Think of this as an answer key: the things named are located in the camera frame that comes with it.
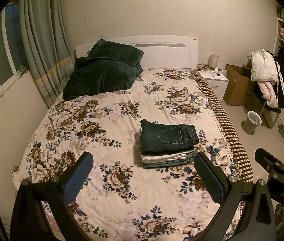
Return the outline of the dark blue denim jeans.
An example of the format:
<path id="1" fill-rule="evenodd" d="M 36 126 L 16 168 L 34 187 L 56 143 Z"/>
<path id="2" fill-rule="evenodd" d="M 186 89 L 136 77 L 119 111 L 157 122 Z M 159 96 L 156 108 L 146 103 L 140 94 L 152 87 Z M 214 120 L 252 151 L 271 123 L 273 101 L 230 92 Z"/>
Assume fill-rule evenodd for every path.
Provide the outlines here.
<path id="1" fill-rule="evenodd" d="M 173 154 L 191 150 L 199 138 L 194 125 L 154 124 L 145 119 L 141 123 L 141 153 L 144 155 Z"/>

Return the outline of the grey shoe on floor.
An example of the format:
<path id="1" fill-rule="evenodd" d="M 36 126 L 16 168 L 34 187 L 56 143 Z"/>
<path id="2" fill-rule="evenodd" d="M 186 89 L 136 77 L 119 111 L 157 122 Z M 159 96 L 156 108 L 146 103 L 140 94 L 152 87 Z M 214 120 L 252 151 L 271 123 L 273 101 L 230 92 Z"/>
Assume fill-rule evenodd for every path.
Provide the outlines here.
<path id="1" fill-rule="evenodd" d="M 283 124 L 278 125 L 278 129 L 279 129 L 280 135 L 284 139 L 284 125 Z"/>

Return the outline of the grey mesh waste bin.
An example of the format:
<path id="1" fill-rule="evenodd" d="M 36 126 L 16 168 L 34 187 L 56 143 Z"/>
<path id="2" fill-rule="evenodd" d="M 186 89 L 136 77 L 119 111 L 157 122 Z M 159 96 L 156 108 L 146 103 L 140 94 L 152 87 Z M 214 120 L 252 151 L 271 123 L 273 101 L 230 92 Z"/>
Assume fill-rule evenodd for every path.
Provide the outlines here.
<path id="1" fill-rule="evenodd" d="M 255 129 L 262 124 L 262 119 L 255 111 L 248 111 L 246 120 L 241 123 L 241 127 L 246 134 L 252 135 Z"/>

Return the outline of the black metal chair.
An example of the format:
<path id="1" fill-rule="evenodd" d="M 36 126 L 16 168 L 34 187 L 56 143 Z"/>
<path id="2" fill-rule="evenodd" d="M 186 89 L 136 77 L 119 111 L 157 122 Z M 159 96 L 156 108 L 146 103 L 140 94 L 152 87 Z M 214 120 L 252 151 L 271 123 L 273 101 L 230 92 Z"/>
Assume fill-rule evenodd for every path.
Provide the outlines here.
<path id="1" fill-rule="evenodd" d="M 279 115 L 284 109 L 284 77 L 277 56 L 264 49 L 251 52 L 247 68 L 251 70 L 253 96 L 243 104 L 245 113 L 249 112 L 249 103 L 258 100 L 262 105 L 260 117 L 265 110 Z"/>

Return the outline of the pink puffer jacket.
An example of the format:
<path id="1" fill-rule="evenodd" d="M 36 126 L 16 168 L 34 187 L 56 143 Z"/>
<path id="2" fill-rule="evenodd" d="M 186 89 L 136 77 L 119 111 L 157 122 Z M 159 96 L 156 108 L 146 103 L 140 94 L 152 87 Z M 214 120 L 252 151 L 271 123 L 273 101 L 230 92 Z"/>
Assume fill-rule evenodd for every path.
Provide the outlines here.
<path id="1" fill-rule="evenodd" d="M 271 108 L 278 108 L 278 88 L 277 84 L 272 82 L 258 82 L 262 97 L 266 100 L 266 104 Z"/>

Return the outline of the brown cardboard box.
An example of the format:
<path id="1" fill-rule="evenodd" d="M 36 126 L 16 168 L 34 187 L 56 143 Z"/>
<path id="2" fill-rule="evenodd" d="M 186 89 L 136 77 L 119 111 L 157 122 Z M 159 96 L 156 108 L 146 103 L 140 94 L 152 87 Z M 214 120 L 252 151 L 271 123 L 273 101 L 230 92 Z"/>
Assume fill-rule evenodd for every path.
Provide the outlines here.
<path id="1" fill-rule="evenodd" d="M 253 96 L 255 83 L 250 68 L 226 64 L 228 85 L 223 100 L 228 106 L 242 106 Z"/>

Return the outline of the white puffer jacket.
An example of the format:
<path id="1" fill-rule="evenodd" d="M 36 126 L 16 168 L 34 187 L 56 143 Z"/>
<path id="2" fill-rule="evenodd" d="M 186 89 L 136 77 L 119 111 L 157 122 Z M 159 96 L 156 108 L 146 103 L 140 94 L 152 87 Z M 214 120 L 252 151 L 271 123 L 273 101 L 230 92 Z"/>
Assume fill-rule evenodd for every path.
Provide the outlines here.
<path id="1" fill-rule="evenodd" d="M 251 64 L 251 81 L 271 82 L 273 85 L 278 81 L 277 65 L 270 52 L 257 50 L 251 52 L 247 58 L 248 64 Z"/>

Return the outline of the white nightstand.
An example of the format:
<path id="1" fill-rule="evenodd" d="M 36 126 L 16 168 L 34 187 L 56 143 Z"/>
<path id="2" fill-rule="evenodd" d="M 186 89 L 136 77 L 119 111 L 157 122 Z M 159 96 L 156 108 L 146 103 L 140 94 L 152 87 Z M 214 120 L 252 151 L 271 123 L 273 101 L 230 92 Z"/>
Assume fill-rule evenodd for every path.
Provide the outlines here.
<path id="1" fill-rule="evenodd" d="M 203 66 L 198 66 L 197 70 L 202 78 L 207 81 L 218 100 L 222 101 L 229 82 L 228 78 L 224 74 L 210 71 Z"/>

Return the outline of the folded white pants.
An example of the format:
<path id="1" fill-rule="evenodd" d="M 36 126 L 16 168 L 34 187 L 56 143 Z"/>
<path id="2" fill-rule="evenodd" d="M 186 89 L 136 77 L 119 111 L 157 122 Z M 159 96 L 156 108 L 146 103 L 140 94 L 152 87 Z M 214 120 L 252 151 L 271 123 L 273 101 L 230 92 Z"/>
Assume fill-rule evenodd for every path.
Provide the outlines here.
<path id="1" fill-rule="evenodd" d="M 188 156 L 194 153 L 194 150 L 191 151 L 183 151 L 179 153 L 174 154 L 162 154 L 162 155 L 141 155 L 141 161 L 146 164 L 153 164 L 153 163 L 159 163 L 159 162 L 171 162 L 175 160 L 184 160 Z"/>

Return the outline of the beige cylindrical lamp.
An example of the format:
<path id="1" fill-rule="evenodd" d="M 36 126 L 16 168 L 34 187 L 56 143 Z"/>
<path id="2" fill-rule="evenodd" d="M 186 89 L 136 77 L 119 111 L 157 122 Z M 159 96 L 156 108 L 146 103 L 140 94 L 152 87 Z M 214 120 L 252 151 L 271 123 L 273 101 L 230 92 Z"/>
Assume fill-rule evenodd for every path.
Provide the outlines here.
<path id="1" fill-rule="evenodd" d="M 212 53 L 208 58 L 208 67 L 211 70 L 215 70 L 217 67 L 217 63 L 218 63 L 218 55 Z"/>

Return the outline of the dark green folded quilt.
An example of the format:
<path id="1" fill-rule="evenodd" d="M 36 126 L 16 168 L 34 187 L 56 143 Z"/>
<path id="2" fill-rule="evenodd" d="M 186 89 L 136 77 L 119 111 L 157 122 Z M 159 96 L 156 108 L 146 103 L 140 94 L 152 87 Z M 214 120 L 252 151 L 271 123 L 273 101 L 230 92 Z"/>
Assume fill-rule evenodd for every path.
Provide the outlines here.
<path id="1" fill-rule="evenodd" d="M 143 71 L 141 59 L 130 63 L 110 58 L 77 59 L 75 71 L 63 89 L 63 99 L 130 89 Z"/>

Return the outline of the white bed headboard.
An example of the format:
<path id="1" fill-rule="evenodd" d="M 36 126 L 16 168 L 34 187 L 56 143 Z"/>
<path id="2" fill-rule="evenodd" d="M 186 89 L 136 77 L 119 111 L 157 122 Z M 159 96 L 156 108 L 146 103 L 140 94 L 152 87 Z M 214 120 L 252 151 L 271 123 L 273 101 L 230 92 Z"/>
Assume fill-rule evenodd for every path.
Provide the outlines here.
<path id="1" fill-rule="evenodd" d="M 112 42 L 136 47 L 144 52 L 143 68 L 196 68 L 198 44 L 195 37 L 181 35 L 135 35 L 110 38 Z"/>

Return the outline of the dark green pillow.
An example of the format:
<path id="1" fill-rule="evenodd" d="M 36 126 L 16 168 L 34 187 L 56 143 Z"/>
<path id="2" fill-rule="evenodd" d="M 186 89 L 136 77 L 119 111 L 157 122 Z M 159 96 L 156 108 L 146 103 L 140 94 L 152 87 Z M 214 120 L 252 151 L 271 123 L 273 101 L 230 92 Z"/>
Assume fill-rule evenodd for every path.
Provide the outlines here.
<path id="1" fill-rule="evenodd" d="M 89 51 L 86 60 L 108 59 L 135 66 L 143 56 L 144 52 L 133 46 L 100 39 Z"/>

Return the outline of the grey green striped curtain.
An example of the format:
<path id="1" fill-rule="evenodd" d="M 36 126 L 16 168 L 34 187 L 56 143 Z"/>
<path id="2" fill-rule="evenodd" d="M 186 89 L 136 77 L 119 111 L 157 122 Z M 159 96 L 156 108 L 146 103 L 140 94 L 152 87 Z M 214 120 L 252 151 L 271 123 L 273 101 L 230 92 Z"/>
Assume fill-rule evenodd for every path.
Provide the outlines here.
<path id="1" fill-rule="evenodd" d="M 42 99 L 51 107 L 74 71 L 63 0 L 18 0 L 22 42 Z"/>

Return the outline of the window with white frame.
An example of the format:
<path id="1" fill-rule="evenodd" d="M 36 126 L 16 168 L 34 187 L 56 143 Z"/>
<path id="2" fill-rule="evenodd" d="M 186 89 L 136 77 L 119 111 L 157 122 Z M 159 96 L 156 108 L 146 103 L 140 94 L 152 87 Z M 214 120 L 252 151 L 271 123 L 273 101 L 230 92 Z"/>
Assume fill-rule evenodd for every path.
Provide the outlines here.
<path id="1" fill-rule="evenodd" d="M 19 6 L 9 3 L 0 12 L 0 97 L 29 68 L 22 42 Z"/>

